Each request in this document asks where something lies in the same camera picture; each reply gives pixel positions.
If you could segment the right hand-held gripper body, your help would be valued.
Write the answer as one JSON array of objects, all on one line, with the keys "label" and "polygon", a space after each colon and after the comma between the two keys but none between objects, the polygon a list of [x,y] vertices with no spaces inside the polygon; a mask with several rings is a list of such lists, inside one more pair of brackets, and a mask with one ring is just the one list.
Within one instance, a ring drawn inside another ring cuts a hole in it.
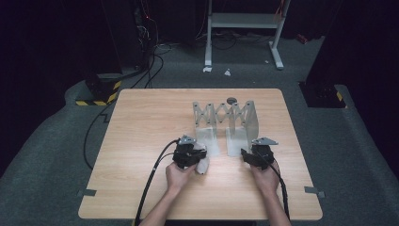
[{"label": "right hand-held gripper body", "polygon": [[260,137],[253,139],[251,144],[252,166],[265,170],[275,162],[274,153],[271,150],[271,145],[278,145],[275,140],[268,137]]}]

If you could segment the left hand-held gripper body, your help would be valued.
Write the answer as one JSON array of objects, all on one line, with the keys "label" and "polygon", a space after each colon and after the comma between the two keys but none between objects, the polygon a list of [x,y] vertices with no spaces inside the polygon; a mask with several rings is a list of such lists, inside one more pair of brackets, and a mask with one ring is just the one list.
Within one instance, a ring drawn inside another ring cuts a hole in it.
[{"label": "left hand-held gripper body", "polygon": [[176,146],[173,153],[172,160],[181,169],[194,166],[198,163],[198,159],[195,156],[194,144],[196,140],[190,136],[183,135]]}]

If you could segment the expandable grey metal bookend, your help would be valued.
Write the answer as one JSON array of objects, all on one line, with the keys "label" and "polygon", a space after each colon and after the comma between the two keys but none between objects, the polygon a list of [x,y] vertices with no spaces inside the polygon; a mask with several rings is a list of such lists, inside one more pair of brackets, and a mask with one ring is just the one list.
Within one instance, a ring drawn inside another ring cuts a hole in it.
[{"label": "expandable grey metal bookend", "polygon": [[225,139],[228,156],[239,156],[241,149],[248,150],[251,141],[259,136],[259,122],[255,104],[246,101],[243,105],[212,103],[201,106],[193,102],[196,138],[207,147],[209,156],[221,153],[219,140]]}]

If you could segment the white metal stand frame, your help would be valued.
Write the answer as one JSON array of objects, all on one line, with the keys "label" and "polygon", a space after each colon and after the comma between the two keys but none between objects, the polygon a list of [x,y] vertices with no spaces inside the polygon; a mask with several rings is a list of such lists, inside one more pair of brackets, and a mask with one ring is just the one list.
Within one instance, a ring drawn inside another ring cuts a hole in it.
[{"label": "white metal stand frame", "polygon": [[213,0],[208,0],[207,33],[204,52],[204,67],[212,67],[212,30],[214,28],[256,28],[274,29],[274,39],[268,42],[276,68],[283,70],[284,65],[279,55],[278,44],[285,24],[291,0],[280,0],[276,13],[222,13],[213,12]]}]

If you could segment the light grey cloth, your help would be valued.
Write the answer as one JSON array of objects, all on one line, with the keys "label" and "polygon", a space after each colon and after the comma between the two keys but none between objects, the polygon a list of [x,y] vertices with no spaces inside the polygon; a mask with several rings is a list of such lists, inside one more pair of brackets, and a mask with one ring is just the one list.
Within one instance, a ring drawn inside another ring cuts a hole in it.
[{"label": "light grey cloth", "polygon": [[[207,151],[207,147],[202,143],[195,143],[194,150],[195,151]],[[209,164],[210,164],[210,158],[209,158],[208,154],[206,154],[205,159],[197,164],[196,172],[198,174],[204,174],[207,171]]]}]

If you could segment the black yellow-striped pillar base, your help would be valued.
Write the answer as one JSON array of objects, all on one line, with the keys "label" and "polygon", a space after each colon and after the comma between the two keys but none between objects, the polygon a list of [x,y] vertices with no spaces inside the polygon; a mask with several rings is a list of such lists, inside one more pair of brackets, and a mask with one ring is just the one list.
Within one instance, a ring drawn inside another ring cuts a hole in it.
[{"label": "black yellow-striped pillar base", "polygon": [[120,80],[102,80],[98,75],[92,75],[75,98],[75,103],[86,105],[110,105],[117,97]]},{"label": "black yellow-striped pillar base", "polygon": [[300,82],[299,87],[308,107],[346,108],[343,96],[334,86]]}]

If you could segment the person's left hand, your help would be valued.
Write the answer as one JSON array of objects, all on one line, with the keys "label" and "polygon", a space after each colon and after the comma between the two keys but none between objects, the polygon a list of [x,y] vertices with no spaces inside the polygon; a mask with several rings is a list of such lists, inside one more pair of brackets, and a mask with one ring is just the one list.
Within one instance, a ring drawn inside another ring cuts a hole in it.
[{"label": "person's left hand", "polygon": [[191,166],[187,169],[181,169],[175,163],[171,163],[167,166],[166,176],[168,181],[168,192],[180,193],[188,183],[195,168],[196,166]]}]

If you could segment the person's right hand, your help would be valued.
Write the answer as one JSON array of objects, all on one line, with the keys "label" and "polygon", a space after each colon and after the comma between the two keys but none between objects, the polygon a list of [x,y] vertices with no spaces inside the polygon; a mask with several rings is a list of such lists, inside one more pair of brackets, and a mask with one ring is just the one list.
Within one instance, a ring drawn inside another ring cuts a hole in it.
[{"label": "person's right hand", "polygon": [[251,172],[255,180],[256,186],[261,191],[264,197],[271,197],[277,194],[279,185],[278,175],[271,169],[259,169],[251,166]]}]

